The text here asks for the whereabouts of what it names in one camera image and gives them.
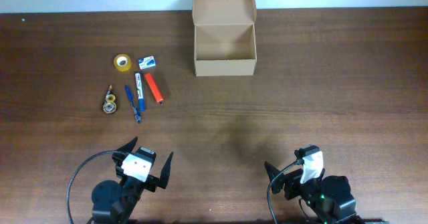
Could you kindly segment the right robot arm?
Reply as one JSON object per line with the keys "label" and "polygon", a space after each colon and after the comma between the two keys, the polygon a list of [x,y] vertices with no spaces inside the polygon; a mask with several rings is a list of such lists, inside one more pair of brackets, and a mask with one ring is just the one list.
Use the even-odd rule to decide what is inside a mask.
{"label": "right robot arm", "polygon": [[274,223],[278,222],[270,195],[284,192],[287,200],[299,198],[316,214],[317,218],[306,217],[306,223],[321,224],[365,224],[384,223],[382,219],[363,219],[356,212],[356,200],[346,176],[324,176],[323,153],[318,146],[308,145],[294,151],[296,160],[277,169],[264,162],[270,183],[267,188],[267,204]]}

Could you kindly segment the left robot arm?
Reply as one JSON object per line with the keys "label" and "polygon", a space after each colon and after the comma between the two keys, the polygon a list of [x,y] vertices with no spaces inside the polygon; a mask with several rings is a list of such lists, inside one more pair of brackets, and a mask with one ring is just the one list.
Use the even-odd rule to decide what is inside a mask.
{"label": "left robot arm", "polygon": [[94,223],[128,223],[144,191],[165,189],[171,174],[173,153],[170,153],[160,177],[150,174],[156,153],[145,147],[134,149],[138,139],[116,149],[112,154],[116,176],[113,180],[98,183],[92,191],[92,221]]}

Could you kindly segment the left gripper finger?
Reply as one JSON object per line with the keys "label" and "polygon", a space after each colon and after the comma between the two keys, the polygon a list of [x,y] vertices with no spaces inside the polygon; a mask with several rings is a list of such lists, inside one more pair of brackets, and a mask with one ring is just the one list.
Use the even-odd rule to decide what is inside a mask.
{"label": "left gripper finger", "polygon": [[118,148],[117,151],[125,152],[125,153],[132,152],[134,147],[136,146],[137,141],[138,141],[138,137],[136,136],[130,142]]}
{"label": "left gripper finger", "polygon": [[171,162],[173,159],[173,154],[174,152],[171,152],[167,161],[165,162],[161,173],[160,173],[160,178],[158,181],[158,187],[162,188],[162,189],[166,189],[166,187],[168,186],[169,183],[169,178],[171,175]]}

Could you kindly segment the white blue staples box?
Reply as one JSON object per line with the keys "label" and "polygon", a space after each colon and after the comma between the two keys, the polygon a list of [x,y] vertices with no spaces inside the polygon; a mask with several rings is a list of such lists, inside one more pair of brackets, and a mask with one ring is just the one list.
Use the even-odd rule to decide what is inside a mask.
{"label": "white blue staples box", "polygon": [[141,70],[153,68],[156,66],[155,58],[151,55],[144,58],[137,59],[138,66]]}

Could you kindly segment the brown cardboard box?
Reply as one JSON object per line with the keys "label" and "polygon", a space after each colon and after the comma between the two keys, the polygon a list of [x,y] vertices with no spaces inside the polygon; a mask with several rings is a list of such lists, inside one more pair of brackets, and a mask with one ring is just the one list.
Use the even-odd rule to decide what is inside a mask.
{"label": "brown cardboard box", "polygon": [[192,16],[197,76],[254,74],[255,0],[193,0]]}

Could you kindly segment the orange red stapler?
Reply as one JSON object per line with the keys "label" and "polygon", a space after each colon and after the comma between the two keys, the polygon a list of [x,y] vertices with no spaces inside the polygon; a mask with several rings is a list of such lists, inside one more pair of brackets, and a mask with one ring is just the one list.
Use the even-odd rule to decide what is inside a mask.
{"label": "orange red stapler", "polygon": [[150,73],[146,73],[146,74],[144,74],[144,78],[145,78],[156,102],[160,105],[163,105],[164,98],[163,98],[153,76]]}

